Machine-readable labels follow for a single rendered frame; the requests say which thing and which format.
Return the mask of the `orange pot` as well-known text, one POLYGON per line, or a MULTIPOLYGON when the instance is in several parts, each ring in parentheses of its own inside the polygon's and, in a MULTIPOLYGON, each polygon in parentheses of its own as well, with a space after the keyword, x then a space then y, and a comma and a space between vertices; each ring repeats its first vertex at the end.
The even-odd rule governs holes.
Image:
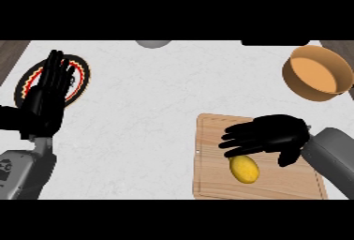
POLYGON ((291 51, 281 67, 283 81, 302 98, 325 101, 354 87, 354 70, 328 49, 305 45, 291 51))

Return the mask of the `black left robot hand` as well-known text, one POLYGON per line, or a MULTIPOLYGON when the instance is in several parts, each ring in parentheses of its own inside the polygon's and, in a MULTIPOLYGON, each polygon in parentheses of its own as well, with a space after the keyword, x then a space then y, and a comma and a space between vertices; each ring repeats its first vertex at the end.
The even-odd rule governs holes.
POLYGON ((17 131, 21 140, 51 138, 57 133, 73 72, 63 52, 51 50, 38 83, 29 89, 20 107, 0 105, 0 129, 17 131))

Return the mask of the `wooden cutting board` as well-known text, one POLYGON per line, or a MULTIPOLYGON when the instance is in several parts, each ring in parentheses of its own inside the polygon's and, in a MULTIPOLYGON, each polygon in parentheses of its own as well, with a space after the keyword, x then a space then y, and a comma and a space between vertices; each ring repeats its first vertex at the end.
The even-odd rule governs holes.
POLYGON ((224 128, 252 118, 200 113, 195 118, 193 197, 195 199, 313 199, 327 198, 321 175, 302 158, 284 168, 277 153, 252 154, 259 176, 252 184, 232 177, 224 149, 218 148, 224 128))

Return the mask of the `black red patterned plate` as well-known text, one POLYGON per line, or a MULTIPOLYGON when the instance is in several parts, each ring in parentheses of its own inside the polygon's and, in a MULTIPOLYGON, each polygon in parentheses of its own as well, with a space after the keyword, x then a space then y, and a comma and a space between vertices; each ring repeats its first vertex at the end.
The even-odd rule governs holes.
MULTIPOLYGON (((76 55, 64 54, 63 58, 69 60, 69 66, 75 68, 72 75, 70 86, 64 97, 64 106, 69 106, 83 93, 86 84, 89 82, 89 67, 86 62, 76 55)), ((20 107, 29 89, 36 85, 39 75, 42 72, 45 61, 38 62, 24 72, 17 81, 13 91, 14 106, 20 107)))

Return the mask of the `yellow lemon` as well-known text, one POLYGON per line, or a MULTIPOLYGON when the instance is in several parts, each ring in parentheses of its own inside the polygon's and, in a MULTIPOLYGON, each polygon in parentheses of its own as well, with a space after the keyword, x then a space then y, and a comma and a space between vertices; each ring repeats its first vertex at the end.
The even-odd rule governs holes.
POLYGON ((229 158, 229 171, 235 180, 243 184, 252 184, 259 176, 257 166, 247 156, 229 158))

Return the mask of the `grey rounded object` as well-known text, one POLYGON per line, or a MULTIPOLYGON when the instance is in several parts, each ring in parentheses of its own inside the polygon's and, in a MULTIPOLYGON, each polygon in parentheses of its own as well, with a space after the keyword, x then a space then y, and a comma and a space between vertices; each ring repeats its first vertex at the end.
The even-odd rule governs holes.
POLYGON ((167 40, 136 40, 136 44, 147 49, 162 48, 167 43, 167 40))

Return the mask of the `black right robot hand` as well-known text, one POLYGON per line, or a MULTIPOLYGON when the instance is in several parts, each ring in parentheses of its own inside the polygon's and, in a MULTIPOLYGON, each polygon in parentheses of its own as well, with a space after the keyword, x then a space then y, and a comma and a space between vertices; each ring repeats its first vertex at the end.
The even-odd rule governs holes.
POLYGON ((218 147, 228 149, 225 158, 278 152, 280 167, 297 161, 299 150, 309 141, 303 120, 285 114, 259 116, 252 122, 226 127, 224 132, 218 147))

